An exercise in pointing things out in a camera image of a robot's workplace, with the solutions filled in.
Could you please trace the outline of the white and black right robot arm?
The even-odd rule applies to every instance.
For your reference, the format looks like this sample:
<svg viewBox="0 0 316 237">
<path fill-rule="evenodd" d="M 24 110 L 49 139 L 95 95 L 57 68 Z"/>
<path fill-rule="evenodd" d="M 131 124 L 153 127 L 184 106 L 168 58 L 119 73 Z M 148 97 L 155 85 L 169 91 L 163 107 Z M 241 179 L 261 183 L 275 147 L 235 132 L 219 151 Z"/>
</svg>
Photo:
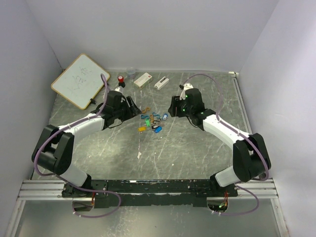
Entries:
<svg viewBox="0 0 316 237">
<path fill-rule="evenodd" d="M 212 109 L 207 109 L 197 88 L 184 89 L 171 97 L 168 112 L 172 117 L 186 117 L 191 124 L 224 142 L 233 152 L 233 164 L 210 176 L 209 189 L 221 196 L 227 187 L 237 182 L 248 182 L 262 174 L 268 178 L 271 161 L 264 138 L 259 134 L 243 132 L 226 123 Z"/>
</svg>

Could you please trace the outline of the orange carabiner keyring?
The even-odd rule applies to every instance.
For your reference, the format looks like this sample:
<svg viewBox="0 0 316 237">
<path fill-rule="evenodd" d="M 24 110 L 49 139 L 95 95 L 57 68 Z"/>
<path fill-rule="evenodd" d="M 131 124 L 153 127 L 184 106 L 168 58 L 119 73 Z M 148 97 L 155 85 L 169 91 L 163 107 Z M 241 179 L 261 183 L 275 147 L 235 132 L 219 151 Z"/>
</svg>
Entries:
<svg viewBox="0 0 316 237">
<path fill-rule="evenodd" d="M 142 114 L 145 114 L 145 113 L 147 113 L 148 111 L 150 111 L 150 107 L 146 107 L 146 108 L 144 108 L 141 112 L 142 112 Z"/>
</svg>

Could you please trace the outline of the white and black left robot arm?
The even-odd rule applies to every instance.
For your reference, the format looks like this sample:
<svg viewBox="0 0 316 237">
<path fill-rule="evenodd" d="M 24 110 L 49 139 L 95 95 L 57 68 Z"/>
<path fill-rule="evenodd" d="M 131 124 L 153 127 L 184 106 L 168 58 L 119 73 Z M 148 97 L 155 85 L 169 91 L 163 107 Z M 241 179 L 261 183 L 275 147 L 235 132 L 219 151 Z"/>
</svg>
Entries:
<svg viewBox="0 0 316 237">
<path fill-rule="evenodd" d="M 78 169 L 72 162 L 74 146 L 83 138 L 113 128 L 115 120 L 124 122 L 141 114 L 130 96 L 111 90 L 105 101 L 85 117 L 67 125 L 47 125 L 32 154 L 35 171 L 42 167 L 74 186 L 80 197 L 91 194 L 91 176 Z"/>
</svg>

